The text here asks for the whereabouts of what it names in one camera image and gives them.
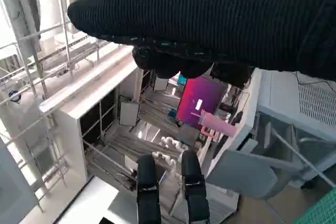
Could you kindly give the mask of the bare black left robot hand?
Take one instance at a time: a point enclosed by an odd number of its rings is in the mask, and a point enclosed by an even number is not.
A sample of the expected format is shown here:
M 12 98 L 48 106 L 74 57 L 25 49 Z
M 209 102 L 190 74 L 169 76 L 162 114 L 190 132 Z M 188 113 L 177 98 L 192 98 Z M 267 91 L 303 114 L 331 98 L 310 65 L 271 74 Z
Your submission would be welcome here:
M 154 157 L 142 155 L 138 161 L 136 201 L 138 223 L 161 223 L 159 183 Z M 210 223 L 206 183 L 199 159 L 192 150 L 182 153 L 182 193 L 186 202 L 187 223 Z

